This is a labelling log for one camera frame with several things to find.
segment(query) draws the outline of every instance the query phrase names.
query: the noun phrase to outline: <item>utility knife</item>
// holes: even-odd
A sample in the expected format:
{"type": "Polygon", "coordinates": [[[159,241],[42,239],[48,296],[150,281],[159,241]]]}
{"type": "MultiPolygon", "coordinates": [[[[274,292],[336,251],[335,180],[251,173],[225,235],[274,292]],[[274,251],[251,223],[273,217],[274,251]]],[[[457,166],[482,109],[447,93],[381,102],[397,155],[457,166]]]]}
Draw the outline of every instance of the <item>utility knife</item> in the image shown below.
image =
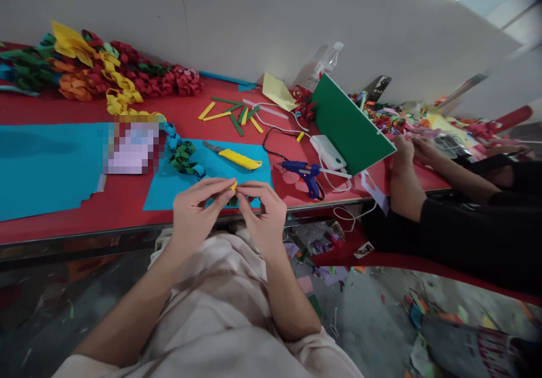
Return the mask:
{"type": "Polygon", "coordinates": [[[261,161],[251,160],[250,158],[247,158],[244,155],[238,154],[232,150],[225,150],[224,148],[208,143],[207,141],[204,141],[203,145],[210,150],[218,152],[218,155],[236,163],[239,166],[242,166],[243,168],[254,170],[261,167],[261,161]]]}

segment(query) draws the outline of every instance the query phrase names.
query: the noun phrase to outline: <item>plastic bottle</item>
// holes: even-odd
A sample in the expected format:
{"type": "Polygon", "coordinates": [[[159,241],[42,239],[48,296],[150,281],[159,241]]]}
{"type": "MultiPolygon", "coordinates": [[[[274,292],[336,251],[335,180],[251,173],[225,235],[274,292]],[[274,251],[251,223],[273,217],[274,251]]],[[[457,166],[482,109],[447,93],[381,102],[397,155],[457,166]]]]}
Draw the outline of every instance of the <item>plastic bottle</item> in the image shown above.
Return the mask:
{"type": "Polygon", "coordinates": [[[325,52],[324,56],[316,64],[311,77],[307,81],[307,84],[305,85],[306,89],[314,91],[324,73],[330,74],[333,69],[335,69],[337,66],[339,51],[343,48],[343,46],[344,44],[342,42],[336,42],[333,48],[329,48],[325,52]]]}

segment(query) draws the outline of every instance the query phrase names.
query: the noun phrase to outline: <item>blue glue gun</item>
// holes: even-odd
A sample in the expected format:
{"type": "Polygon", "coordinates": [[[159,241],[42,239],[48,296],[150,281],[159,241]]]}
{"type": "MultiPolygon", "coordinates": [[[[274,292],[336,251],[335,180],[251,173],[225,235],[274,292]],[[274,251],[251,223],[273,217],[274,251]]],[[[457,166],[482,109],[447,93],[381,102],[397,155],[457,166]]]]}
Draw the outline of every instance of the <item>blue glue gun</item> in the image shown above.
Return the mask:
{"type": "Polygon", "coordinates": [[[309,188],[309,197],[311,199],[323,200],[320,196],[320,189],[318,189],[318,183],[316,177],[320,174],[321,166],[317,164],[309,165],[306,162],[301,161],[284,161],[279,163],[284,169],[289,172],[295,172],[301,179],[305,181],[309,188]]]}

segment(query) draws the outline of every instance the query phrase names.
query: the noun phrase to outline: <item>table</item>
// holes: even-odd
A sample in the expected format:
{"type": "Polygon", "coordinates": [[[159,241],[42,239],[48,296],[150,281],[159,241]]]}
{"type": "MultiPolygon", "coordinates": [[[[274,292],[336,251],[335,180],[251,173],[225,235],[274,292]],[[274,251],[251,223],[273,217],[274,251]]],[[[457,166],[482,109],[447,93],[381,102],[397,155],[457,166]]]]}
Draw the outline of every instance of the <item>table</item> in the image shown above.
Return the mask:
{"type": "MultiPolygon", "coordinates": [[[[134,107],[148,112],[159,111],[173,123],[181,138],[199,138],[223,142],[262,144],[268,127],[262,125],[265,133],[260,134],[252,124],[243,127],[244,137],[240,137],[228,118],[211,121],[198,120],[198,116],[211,102],[212,97],[241,101],[246,98],[253,102],[270,102],[258,89],[254,92],[239,93],[237,85],[214,79],[203,79],[205,88],[198,96],[146,99],[134,107]]],[[[228,106],[218,102],[210,114],[222,112],[228,106]]],[[[270,113],[262,112],[264,121],[284,129],[297,128],[292,117],[288,122],[270,113]]],[[[61,124],[84,122],[109,122],[113,117],[106,110],[105,98],[91,102],[64,99],[56,91],[42,94],[39,98],[30,98],[19,94],[0,94],[0,125],[61,124]]],[[[311,134],[318,134],[311,125],[311,134]]],[[[317,163],[318,156],[309,139],[298,143],[295,138],[282,134],[271,134],[267,143],[270,150],[280,151],[290,160],[317,163]]],[[[289,212],[330,207],[340,204],[353,204],[370,200],[370,195],[361,186],[361,177],[353,178],[349,191],[336,192],[326,182],[323,175],[318,178],[324,188],[324,201],[315,201],[307,196],[295,184],[288,184],[277,165],[279,157],[269,156],[272,165],[273,186],[277,194],[287,204],[289,212]]],[[[389,194],[387,179],[388,169],[384,162],[379,162],[369,169],[377,186],[389,194]]],[[[416,173],[425,191],[441,191],[450,185],[433,171],[416,166],[416,173]]],[[[330,175],[330,180],[338,187],[342,178],[330,175]]],[[[109,175],[103,192],[94,194],[90,200],[82,203],[78,209],[57,213],[43,214],[21,219],[0,222],[0,245],[21,243],[64,236],[94,234],[106,231],[122,231],[138,227],[166,225],[173,221],[173,212],[143,211],[143,204],[152,181],[152,174],[146,175],[109,175]]],[[[236,209],[225,209],[221,216],[238,213],[236,209]]]]}

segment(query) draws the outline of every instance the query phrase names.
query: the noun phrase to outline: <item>beige shirt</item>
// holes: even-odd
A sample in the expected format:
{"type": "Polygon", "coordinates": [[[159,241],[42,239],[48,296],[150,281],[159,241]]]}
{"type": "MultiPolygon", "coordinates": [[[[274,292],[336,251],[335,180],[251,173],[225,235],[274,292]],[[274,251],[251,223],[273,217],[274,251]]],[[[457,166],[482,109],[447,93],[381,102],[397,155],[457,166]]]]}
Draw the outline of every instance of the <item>beige shirt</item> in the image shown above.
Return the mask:
{"type": "Polygon", "coordinates": [[[232,234],[208,238],[183,267],[139,362],[119,369],[72,355],[64,377],[362,377],[325,332],[284,343],[271,318],[265,262],[232,234]]]}

